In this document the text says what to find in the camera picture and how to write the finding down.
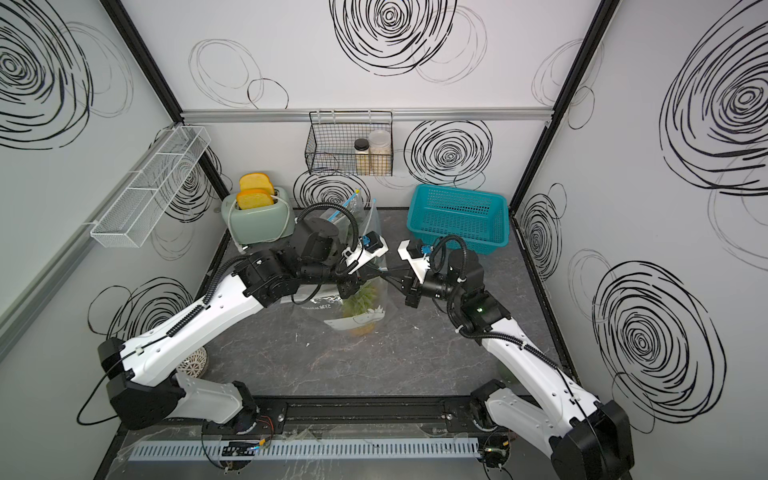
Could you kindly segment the white woven ball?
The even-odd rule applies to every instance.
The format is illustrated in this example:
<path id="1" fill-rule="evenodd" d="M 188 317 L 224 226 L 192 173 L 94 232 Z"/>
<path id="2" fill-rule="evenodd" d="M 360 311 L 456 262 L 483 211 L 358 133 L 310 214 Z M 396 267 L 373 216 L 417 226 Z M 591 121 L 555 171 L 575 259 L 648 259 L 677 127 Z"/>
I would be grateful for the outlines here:
<path id="1" fill-rule="evenodd" d="M 208 364 L 208 352 L 205 347 L 200 347 L 185 358 L 176 370 L 190 377 L 201 378 L 205 374 Z"/>

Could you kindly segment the rear yellow toast slice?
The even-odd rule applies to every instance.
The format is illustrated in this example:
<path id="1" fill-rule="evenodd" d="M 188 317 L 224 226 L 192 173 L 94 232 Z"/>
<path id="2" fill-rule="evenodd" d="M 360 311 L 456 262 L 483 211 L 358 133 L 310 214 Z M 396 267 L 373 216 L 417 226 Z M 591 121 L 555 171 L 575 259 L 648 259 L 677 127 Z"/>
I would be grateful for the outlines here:
<path id="1" fill-rule="evenodd" d="M 275 194 L 274 185 L 268 175 L 261 172 L 254 172 L 243 175 L 239 180 L 241 191 L 259 189 L 269 195 Z"/>

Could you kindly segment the white-lid spice jar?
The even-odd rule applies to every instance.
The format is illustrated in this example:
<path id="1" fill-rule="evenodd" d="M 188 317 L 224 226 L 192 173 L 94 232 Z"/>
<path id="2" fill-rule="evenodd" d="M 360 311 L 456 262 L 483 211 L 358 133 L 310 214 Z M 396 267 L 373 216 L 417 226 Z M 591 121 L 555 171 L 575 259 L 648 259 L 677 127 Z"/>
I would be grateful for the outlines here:
<path id="1" fill-rule="evenodd" d="M 392 173 L 392 140 L 390 132 L 383 129 L 368 135 L 370 174 L 389 176 Z"/>

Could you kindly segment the teal plastic basket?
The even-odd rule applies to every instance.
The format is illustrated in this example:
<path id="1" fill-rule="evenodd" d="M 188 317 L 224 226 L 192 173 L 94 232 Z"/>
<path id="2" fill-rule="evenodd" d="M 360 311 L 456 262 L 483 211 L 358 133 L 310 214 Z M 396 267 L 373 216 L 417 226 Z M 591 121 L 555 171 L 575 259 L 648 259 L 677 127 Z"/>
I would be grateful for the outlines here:
<path id="1" fill-rule="evenodd" d="M 508 244 L 508 205 L 495 193 L 422 184 L 412 196 L 407 228 L 427 244 L 457 235 L 469 249 L 489 255 Z"/>

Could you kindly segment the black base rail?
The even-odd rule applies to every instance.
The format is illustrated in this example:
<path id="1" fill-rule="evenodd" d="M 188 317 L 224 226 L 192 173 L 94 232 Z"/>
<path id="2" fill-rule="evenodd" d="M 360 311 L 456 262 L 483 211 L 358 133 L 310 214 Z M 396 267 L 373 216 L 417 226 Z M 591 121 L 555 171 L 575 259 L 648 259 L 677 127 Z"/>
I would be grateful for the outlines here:
<path id="1" fill-rule="evenodd" d="M 375 396 L 375 397 L 257 397 L 258 411 L 243 427 L 230 420 L 222 425 L 199 417 L 170 417 L 161 426 L 195 425 L 205 435 L 225 438 L 283 434 L 306 426 L 415 424 L 439 434 L 484 434 L 505 432 L 492 423 L 477 395 L 460 396 Z"/>

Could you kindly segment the rear blue-zip clear bag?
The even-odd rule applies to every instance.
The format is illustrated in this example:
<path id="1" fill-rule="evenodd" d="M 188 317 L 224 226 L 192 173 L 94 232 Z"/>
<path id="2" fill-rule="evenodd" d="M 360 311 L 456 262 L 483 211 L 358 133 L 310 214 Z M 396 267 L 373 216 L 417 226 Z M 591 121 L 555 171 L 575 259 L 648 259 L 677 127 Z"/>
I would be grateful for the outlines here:
<path id="1" fill-rule="evenodd" d="M 356 189 L 354 193 L 341 204 L 341 206 L 353 216 L 358 227 L 358 232 L 361 233 L 364 222 L 364 202 L 361 196 L 361 191 Z M 338 210 L 329 210 L 326 219 L 338 228 L 341 240 L 348 241 L 352 239 L 351 222 L 346 215 Z"/>

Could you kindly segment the clear zip-top bag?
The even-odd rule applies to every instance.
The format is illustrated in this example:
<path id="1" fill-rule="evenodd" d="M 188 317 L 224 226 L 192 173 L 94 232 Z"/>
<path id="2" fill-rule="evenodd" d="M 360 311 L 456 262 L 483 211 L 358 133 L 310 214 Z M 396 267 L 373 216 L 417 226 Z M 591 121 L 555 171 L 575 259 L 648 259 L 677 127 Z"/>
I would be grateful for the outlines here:
<path id="1" fill-rule="evenodd" d="M 347 299 L 342 299 L 335 285 L 323 285 L 309 300 L 313 287 L 302 287 L 295 296 L 296 308 L 309 318 L 332 330 L 352 336 L 375 329 L 387 313 L 387 284 L 381 279 L 366 282 Z"/>
<path id="2" fill-rule="evenodd" d="M 375 199 L 371 201 L 370 207 L 365 211 L 364 219 L 359 224 L 358 229 L 359 229 L 360 237 L 363 236 L 364 234 L 369 233 L 370 231 L 376 231 L 384 238 L 382 233 L 380 215 L 378 212 Z"/>

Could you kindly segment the yellow pineapple green crown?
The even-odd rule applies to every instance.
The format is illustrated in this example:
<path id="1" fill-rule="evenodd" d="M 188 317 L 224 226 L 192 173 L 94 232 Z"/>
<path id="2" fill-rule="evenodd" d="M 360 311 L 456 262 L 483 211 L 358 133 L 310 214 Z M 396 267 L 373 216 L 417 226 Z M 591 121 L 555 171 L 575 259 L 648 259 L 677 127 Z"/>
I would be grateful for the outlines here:
<path id="1" fill-rule="evenodd" d="M 352 336 L 362 336 L 372 332 L 384 319 L 385 300 L 378 281 L 372 281 L 361 287 L 358 292 L 342 303 L 344 320 L 343 332 Z"/>

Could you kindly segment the dark-lid spice jar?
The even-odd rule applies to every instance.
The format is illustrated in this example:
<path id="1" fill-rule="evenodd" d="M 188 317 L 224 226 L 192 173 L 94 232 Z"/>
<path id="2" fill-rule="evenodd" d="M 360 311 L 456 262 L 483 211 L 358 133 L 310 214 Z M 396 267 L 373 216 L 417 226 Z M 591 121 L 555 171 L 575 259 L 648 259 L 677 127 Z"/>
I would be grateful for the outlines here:
<path id="1" fill-rule="evenodd" d="M 370 145 L 366 138 L 358 138 L 353 144 L 355 151 L 356 174 L 367 176 L 370 174 Z"/>

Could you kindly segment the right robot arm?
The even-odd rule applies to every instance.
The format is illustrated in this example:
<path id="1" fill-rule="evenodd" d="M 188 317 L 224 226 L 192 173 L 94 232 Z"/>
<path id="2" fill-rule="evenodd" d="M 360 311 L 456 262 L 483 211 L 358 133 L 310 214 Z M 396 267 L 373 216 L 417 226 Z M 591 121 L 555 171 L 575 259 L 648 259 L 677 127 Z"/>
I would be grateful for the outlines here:
<path id="1" fill-rule="evenodd" d="M 510 311 L 486 288 L 484 270 L 464 240 L 448 251 L 451 236 L 434 246 L 404 240 L 397 247 L 408 272 L 396 278 L 409 306 L 443 300 L 463 338 L 501 362 L 530 395 L 522 399 L 490 382 L 479 392 L 482 429 L 506 428 L 547 455 L 561 479 L 622 479 L 635 465 L 627 413 L 602 402 L 548 358 Z"/>

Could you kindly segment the front yellow toast slice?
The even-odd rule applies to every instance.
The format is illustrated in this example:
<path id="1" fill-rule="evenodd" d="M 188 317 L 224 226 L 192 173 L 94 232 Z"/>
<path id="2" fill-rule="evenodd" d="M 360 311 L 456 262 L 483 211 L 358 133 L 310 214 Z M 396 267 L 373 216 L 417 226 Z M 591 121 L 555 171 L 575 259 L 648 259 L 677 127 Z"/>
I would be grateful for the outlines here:
<path id="1" fill-rule="evenodd" d="M 236 202 L 240 210 L 251 210 L 272 206 L 275 199 L 265 189 L 252 188 L 240 191 L 236 195 Z"/>

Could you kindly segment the mint green toaster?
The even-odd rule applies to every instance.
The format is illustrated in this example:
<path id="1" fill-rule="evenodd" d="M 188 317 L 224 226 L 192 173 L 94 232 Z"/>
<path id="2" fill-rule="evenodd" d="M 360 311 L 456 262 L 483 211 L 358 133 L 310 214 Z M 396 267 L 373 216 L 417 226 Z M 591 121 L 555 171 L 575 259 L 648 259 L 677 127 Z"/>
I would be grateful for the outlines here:
<path id="1" fill-rule="evenodd" d="M 222 201 L 222 219 L 239 245 L 274 242 L 294 232 L 296 216 L 291 194 L 280 186 L 275 194 L 278 200 L 272 206 L 251 210 L 237 207 L 235 193 Z"/>

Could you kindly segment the yellow toast slice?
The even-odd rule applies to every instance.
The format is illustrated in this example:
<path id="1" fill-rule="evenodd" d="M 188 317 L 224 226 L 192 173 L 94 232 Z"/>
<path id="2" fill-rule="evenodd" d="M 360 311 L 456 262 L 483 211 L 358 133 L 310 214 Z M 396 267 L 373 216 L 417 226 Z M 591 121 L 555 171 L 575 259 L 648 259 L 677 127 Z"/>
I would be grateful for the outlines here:
<path id="1" fill-rule="evenodd" d="M 261 172 L 254 172 L 243 175 L 239 180 L 241 191 L 259 189 L 269 195 L 275 194 L 274 185 L 268 175 Z"/>
<path id="2" fill-rule="evenodd" d="M 265 189 L 252 188 L 240 191 L 236 195 L 236 202 L 240 210 L 251 210 L 272 206 L 275 199 Z"/>

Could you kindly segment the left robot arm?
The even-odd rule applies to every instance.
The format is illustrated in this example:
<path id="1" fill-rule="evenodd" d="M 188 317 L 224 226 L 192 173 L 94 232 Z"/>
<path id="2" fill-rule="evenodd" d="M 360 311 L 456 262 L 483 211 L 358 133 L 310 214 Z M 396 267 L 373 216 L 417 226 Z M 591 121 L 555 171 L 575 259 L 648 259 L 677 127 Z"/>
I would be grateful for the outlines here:
<path id="1" fill-rule="evenodd" d="M 303 285 L 335 285 L 342 298 L 381 276 L 376 260 L 388 245 L 381 233 L 362 232 L 352 213 L 351 235 L 307 207 L 293 234 L 273 246 L 222 263 L 201 298 L 149 331 L 129 340 L 109 338 L 98 347 L 109 403 L 116 419 L 141 430 L 166 419 L 202 420 L 246 434 L 258 424 L 260 409 L 239 381 L 194 379 L 181 362 L 241 320 L 255 315 Z"/>

